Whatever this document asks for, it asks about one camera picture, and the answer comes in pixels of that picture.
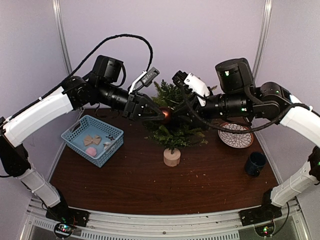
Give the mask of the dark red bauble ornament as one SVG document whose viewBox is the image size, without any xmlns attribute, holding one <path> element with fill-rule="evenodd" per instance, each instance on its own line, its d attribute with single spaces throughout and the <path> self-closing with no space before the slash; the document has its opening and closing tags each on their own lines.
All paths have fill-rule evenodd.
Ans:
<svg viewBox="0 0 320 240">
<path fill-rule="evenodd" d="M 164 114 L 164 120 L 161 123 L 163 125 L 168 124 L 172 120 L 172 110 L 165 106 L 161 106 L 159 109 Z"/>
</svg>

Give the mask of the small green christmas tree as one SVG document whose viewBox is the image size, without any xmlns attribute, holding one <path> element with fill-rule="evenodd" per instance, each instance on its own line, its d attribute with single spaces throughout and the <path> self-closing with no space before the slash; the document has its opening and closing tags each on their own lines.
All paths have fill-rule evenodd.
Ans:
<svg viewBox="0 0 320 240">
<path fill-rule="evenodd" d="M 155 82 L 154 85 L 156 95 L 152 97 L 153 101 L 159 107 L 169 107 L 172 110 L 172 120 L 168 124 L 144 121 L 142 125 L 149 132 L 149 137 L 165 149 L 171 150 L 207 144 L 206 126 L 189 125 L 174 117 L 174 107 L 184 101 L 180 89 L 164 80 Z"/>
</svg>

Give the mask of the white fluffy ornament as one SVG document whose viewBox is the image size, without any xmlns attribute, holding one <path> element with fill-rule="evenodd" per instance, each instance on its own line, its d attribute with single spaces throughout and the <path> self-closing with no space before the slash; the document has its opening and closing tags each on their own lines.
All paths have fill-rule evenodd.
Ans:
<svg viewBox="0 0 320 240">
<path fill-rule="evenodd" d="M 106 151 L 107 149 L 110 148 L 111 145 L 112 145 L 112 143 L 109 141 L 104 142 L 103 143 L 103 150 Z"/>
</svg>

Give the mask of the pink pompom ornament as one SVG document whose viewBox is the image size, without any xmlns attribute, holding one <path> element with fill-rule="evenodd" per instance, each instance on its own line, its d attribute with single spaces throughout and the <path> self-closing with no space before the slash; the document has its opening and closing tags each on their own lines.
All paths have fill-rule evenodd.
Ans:
<svg viewBox="0 0 320 240">
<path fill-rule="evenodd" d="M 85 153 L 91 157 L 96 157 L 97 156 L 97 149 L 95 147 L 88 147 L 85 150 Z"/>
</svg>

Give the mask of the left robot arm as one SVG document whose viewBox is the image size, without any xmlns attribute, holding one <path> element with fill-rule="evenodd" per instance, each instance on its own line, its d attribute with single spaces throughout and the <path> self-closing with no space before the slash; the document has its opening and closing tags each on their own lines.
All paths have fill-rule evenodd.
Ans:
<svg viewBox="0 0 320 240">
<path fill-rule="evenodd" d="M 121 111 L 130 120 L 163 121 L 165 114 L 144 93 L 124 90 L 114 83 L 123 62 L 99 55 L 93 69 L 84 77 L 68 76 L 50 91 L 48 96 L 36 100 L 25 110 L 0 119 L 0 160 L 10 177 L 19 179 L 47 206 L 48 213 L 61 222 L 74 217 L 62 193 L 45 180 L 30 164 L 23 141 L 52 120 L 78 110 L 86 104 L 104 104 Z"/>
</svg>

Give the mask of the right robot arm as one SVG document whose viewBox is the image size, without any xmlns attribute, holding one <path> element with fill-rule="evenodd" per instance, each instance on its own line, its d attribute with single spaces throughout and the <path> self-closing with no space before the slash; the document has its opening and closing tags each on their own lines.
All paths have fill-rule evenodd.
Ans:
<svg viewBox="0 0 320 240">
<path fill-rule="evenodd" d="M 178 71 L 172 78 L 180 89 L 192 122 L 224 131 L 213 119 L 245 117 L 267 119 L 267 125 L 290 128 L 312 143 L 314 149 L 305 164 L 284 183 L 266 191 L 259 207 L 241 210 L 244 225 L 282 216 L 282 207 L 311 185 L 320 182 L 320 116 L 275 82 L 256 86 L 247 59 L 235 58 L 215 66 L 222 93 L 211 89 L 192 73 Z"/>
</svg>

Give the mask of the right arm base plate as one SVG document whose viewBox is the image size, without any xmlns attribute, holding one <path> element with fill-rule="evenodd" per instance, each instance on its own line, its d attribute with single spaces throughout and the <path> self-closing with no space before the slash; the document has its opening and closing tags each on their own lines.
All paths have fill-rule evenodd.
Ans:
<svg viewBox="0 0 320 240">
<path fill-rule="evenodd" d="M 243 227 L 271 221 L 275 218 L 280 218 L 282 215 L 282 209 L 272 204 L 244 209 L 239 212 Z"/>
</svg>

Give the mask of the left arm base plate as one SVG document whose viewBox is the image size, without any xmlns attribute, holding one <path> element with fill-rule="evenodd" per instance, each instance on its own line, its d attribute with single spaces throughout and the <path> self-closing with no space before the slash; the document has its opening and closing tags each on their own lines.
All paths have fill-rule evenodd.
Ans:
<svg viewBox="0 0 320 240">
<path fill-rule="evenodd" d="M 46 210 L 46 218 L 71 226 L 86 227 L 90 213 L 86 210 L 57 205 Z"/>
</svg>

